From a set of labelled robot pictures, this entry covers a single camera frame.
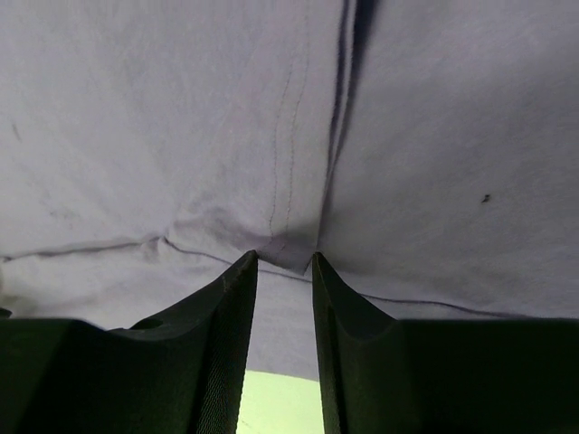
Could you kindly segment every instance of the textured plastic surface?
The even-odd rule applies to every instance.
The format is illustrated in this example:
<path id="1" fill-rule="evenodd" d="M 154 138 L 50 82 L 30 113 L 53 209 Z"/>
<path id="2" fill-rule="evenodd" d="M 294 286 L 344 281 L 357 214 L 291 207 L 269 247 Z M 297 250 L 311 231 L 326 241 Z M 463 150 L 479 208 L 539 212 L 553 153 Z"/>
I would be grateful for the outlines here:
<path id="1" fill-rule="evenodd" d="M 0 432 L 234 433 L 256 283 L 249 252 L 129 330 L 1 320 Z"/>
<path id="2" fill-rule="evenodd" d="M 327 434 L 579 432 L 579 323 L 396 320 L 320 254 L 313 284 Z"/>

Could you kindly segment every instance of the seam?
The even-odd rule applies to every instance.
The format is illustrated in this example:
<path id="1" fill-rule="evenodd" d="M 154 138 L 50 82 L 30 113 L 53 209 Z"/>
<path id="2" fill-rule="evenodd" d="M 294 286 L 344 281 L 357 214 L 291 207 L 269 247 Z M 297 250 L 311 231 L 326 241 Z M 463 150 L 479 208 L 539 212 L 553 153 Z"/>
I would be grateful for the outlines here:
<path id="1" fill-rule="evenodd" d="M 337 77 L 336 77 L 336 96 L 334 103 L 334 114 L 330 121 L 329 151 L 328 160 L 331 160 L 333 146 L 336 137 L 339 137 L 339 126 L 343 117 L 344 107 L 347 105 L 347 78 L 350 75 L 351 55 L 348 56 L 348 47 L 353 47 L 354 29 L 350 23 L 356 20 L 356 1 L 352 4 L 350 0 L 344 1 L 344 10 L 339 25 L 339 36 L 337 41 Z"/>
<path id="2" fill-rule="evenodd" d="M 293 110 L 293 116 L 291 120 L 291 146 L 290 146 L 290 164 L 289 164 L 289 199 L 288 199 L 288 209 L 286 211 L 286 227 L 284 231 L 283 244 L 276 256 L 276 261 L 280 258 L 280 254 L 288 247 L 288 232 L 290 231 L 290 212 L 291 212 L 291 202 L 293 197 L 293 167 L 295 165 L 296 157 L 296 120 L 298 117 L 298 110 L 301 104 L 301 100 L 304 96 L 304 91 L 306 89 L 306 83 L 308 82 L 308 72 L 309 72 L 309 51 L 310 51 L 310 41 L 309 41 L 309 8 L 310 1 L 307 1 L 306 14 L 304 16 L 304 25 L 306 27 L 306 66 L 304 68 L 304 80 L 301 83 L 301 89 L 299 90 L 298 102 Z"/>
<path id="3" fill-rule="evenodd" d="M 39 257 L 39 258 L 52 258 L 52 257 L 58 257 L 58 256 L 65 256 L 65 255 L 70 255 L 70 254 L 75 254 L 75 253 L 95 253 L 95 252 L 100 252 L 100 251 L 104 251 L 104 250 L 120 250 L 120 249 L 126 249 L 126 248 L 137 248 L 140 245 L 146 244 L 148 242 L 153 242 L 153 241 L 161 241 L 164 242 L 168 247 L 180 252 L 180 253 L 184 253 L 187 255 L 196 255 L 196 256 L 202 256 L 208 259 L 213 259 L 217 262 L 221 262 L 222 264 L 225 265 L 232 265 L 232 263 L 228 260 L 224 260 L 221 258 L 218 258 L 214 255 L 210 255 L 208 253 L 203 253 L 201 251 L 192 251 L 192 250 L 186 250 L 183 248 L 180 248 L 179 246 L 175 245 L 172 241 L 169 241 L 166 237 L 155 237 L 154 239 L 145 241 L 143 243 L 139 243 L 139 242 L 135 242 L 135 243 L 131 243 L 131 244 L 125 244 L 122 246 L 111 246 L 108 248 L 102 248 L 102 249 L 80 249 L 80 250 L 69 250 L 69 251 L 63 251 L 63 252 L 59 252 L 59 253 L 31 253 L 31 254 L 27 254 L 27 255 L 22 255 L 19 257 L 15 257 L 15 258 L 7 258 L 7 257 L 3 257 L 3 259 L 5 260 L 5 264 L 12 262 L 13 260 L 19 260 L 19 259 L 27 259 L 27 258 L 31 258 L 31 257 Z M 283 278 L 289 278 L 291 280 L 298 280 L 304 283 L 309 283 L 311 284 L 312 281 L 310 278 L 305 278 L 302 276 L 291 276 L 291 275 L 287 275 L 287 274 L 283 274 L 283 273 L 279 273 L 276 271 L 270 271 L 270 270 L 266 270 L 266 269 L 260 269 L 259 270 L 260 273 L 265 273 L 265 274 L 270 274 L 273 276 L 280 276 Z M 525 315 L 525 314 L 514 314 L 514 313 L 507 313 L 507 312 L 493 312 L 493 311 L 485 311 L 482 309 L 474 309 L 471 307 L 464 307 L 464 306 L 459 306 L 459 305 L 453 305 L 452 303 L 446 303 L 443 301 L 434 301 L 434 300 L 410 300 L 410 299 L 395 299 L 395 298 L 385 298 L 385 297 L 377 297 L 377 296 L 370 296 L 368 294 L 364 294 L 363 292 L 359 292 L 358 294 L 360 294 L 363 297 L 366 298 L 370 298 L 373 300 L 377 300 L 377 301 L 382 301 L 384 303 L 393 303 L 393 304 L 402 304 L 402 305 L 432 305 L 432 306 L 440 306 L 440 307 L 447 307 L 450 309 L 455 309 L 455 310 L 460 310 L 461 312 L 465 312 L 465 313 L 469 313 L 469 314 L 476 314 L 476 315 L 484 315 L 484 316 L 494 316 L 496 318 L 505 318 L 505 319 L 517 319 L 517 318 L 521 318 L 521 319 L 545 319 L 546 317 L 544 316 L 531 316 L 531 315 Z M 567 320 L 567 319 L 574 319 L 572 317 L 567 317 L 567 316 L 549 316 L 549 319 L 561 319 L 561 320 Z"/>
<path id="4" fill-rule="evenodd" d="M 275 212 L 277 208 L 278 201 L 278 131 L 281 118 L 281 110 L 283 109 L 283 104 L 286 101 L 288 95 L 288 88 L 290 87 L 291 76 L 293 75 L 294 63 L 296 58 L 296 48 L 294 47 L 293 53 L 291 54 L 291 65 L 289 67 L 288 79 L 283 88 L 283 93 L 281 95 L 281 102 L 278 108 L 278 113 L 275 119 L 275 128 L 273 130 L 273 205 L 271 206 L 271 215 L 269 220 L 270 226 L 270 241 L 263 247 L 267 249 L 273 243 L 273 218 L 275 217 Z"/>

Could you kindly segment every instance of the dark thread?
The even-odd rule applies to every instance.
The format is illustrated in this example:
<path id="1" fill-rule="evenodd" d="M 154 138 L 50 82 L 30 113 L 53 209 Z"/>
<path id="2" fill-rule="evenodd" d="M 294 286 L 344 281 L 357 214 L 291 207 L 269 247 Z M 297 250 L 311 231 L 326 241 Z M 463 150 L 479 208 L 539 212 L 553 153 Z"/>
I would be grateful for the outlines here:
<path id="1" fill-rule="evenodd" d="M 309 71 L 309 8 L 310 8 L 310 4 L 308 1 L 308 9 L 306 11 L 306 16 L 304 17 L 305 20 L 305 27 L 306 27 L 306 68 L 304 70 L 304 80 L 301 83 L 301 89 L 299 90 L 299 97 L 298 97 L 298 103 L 296 104 L 296 108 L 293 111 L 293 118 L 291 120 L 291 147 L 290 147 L 290 151 L 291 151 L 291 159 L 290 159 L 290 165 L 289 165 L 289 199 L 288 199 L 288 210 L 286 211 L 286 227 L 285 227 L 285 233 L 284 233 L 284 240 L 283 240 L 283 245 L 280 248 L 280 251 L 278 252 L 278 255 L 276 256 L 276 260 L 278 260 L 280 258 L 280 254 L 286 249 L 286 247 L 288 246 L 288 232 L 290 230 L 290 211 L 291 211 L 291 200 L 293 197 L 293 166 L 295 164 L 295 154 L 296 154 L 296 150 L 295 150 L 295 136 L 296 136 L 296 119 L 298 117 L 298 110 L 299 110 L 299 105 L 301 104 L 301 99 L 304 96 L 304 91 L 306 89 L 306 83 L 308 82 L 308 71 Z"/>
<path id="2" fill-rule="evenodd" d="M 273 131 L 273 206 L 271 207 L 271 216 L 270 216 L 270 241 L 265 245 L 265 247 L 263 247 L 264 250 L 267 249 L 273 243 L 273 218 L 275 217 L 275 211 L 277 207 L 276 204 L 278 201 L 278 127 L 280 124 L 281 110 L 283 109 L 283 103 L 286 100 L 288 87 L 290 86 L 289 84 L 291 81 L 291 75 L 293 74 L 295 57 L 296 57 L 296 49 L 294 47 L 294 51 L 291 55 L 291 65 L 289 67 L 288 79 L 286 80 L 285 87 L 283 88 L 280 107 L 278 108 L 278 114 L 275 119 L 275 128 Z"/>
<path id="3" fill-rule="evenodd" d="M 494 316 L 495 318 L 506 318 L 506 319 L 517 319 L 517 318 L 527 318 L 532 319 L 536 318 L 535 316 L 529 316 L 525 314 L 510 314 L 507 312 L 489 312 L 484 310 L 472 309 L 470 307 L 463 307 L 458 305 L 453 305 L 451 303 L 445 303 L 443 301 L 432 301 L 432 300 L 403 300 L 403 299 L 395 299 L 395 298 L 382 298 L 377 296 L 369 296 L 367 294 L 361 294 L 364 297 L 372 298 L 374 300 L 384 301 L 385 303 L 397 303 L 402 305 L 430 305 L 430 306 L 441 306 L 441 307 L 448 307 L 451 309 L 460 310 L 461 312 L 465 312 L 468 314 L 475 314 L 475 315 L 485 315 L 485 316 Z"/>

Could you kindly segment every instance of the white fabric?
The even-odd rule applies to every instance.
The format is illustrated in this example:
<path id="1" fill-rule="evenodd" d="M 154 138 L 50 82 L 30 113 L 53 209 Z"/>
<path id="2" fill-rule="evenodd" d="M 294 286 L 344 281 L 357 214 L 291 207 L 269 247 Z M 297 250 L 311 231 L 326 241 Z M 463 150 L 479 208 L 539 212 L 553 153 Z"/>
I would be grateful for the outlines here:
<path id="1" fill-rule="evenodd" d="M 579 317 L 578 17 L 575 0 L 381 3 L 319 243 L 348 283 Z"/>
<path id="2" fill-rule="evenodd" d="M 131 326 L 249 249 L 303 272 L 344 16 L 333 0 L 0 5 L 0 306 Z M 262 270 L 259 291 L 249 367 L 315 376 L 308 282 Z"/>
<path id="3" fill-rule="evenodd" d="M 356 82 L 353 0 L 0 5 L 0 306 L 131 326 L 256 249 L 248 366 L 309 378 L 316 249 L 393 316 L 579 317 L 579 3 L 374 3 Z"/>

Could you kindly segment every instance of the dark spot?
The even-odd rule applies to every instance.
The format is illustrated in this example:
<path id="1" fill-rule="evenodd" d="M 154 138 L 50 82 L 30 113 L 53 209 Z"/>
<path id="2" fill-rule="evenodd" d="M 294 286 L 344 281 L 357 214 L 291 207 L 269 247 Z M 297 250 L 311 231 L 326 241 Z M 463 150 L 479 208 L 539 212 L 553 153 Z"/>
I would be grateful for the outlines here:
<path id="1" fill-rule="evenodd" d="M 12 124 L 12 131 L 14 132 L 14 135 L 16 136 L 18 141 L 20 143 L 22 143 L 22 139 L 20 138 L 20 133 L 18 132 L 18 128 L 16 127 L 16 124 Z"/>

